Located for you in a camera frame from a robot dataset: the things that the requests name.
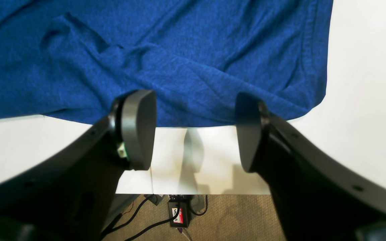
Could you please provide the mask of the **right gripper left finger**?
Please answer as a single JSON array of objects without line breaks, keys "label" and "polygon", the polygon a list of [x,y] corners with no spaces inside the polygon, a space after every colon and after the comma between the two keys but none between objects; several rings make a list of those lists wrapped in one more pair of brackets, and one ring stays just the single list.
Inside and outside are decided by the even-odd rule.
[{"label": "right gripper left finger", "polygon": [[153,90],[111,111],[43,163],[0,184],[0,241],[97,241],[126,170],[148,170],[157,119]]}]

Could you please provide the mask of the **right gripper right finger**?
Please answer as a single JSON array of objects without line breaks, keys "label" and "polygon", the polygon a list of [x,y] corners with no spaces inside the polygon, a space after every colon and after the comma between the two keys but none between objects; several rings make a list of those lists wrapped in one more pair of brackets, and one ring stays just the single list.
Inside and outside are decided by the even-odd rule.
[{"label": "right gripper right finger", "polygon": [[341,165],[259,98],[235,105],[242,168],[267,183],[288,241],[386,241],[386,189]]}]

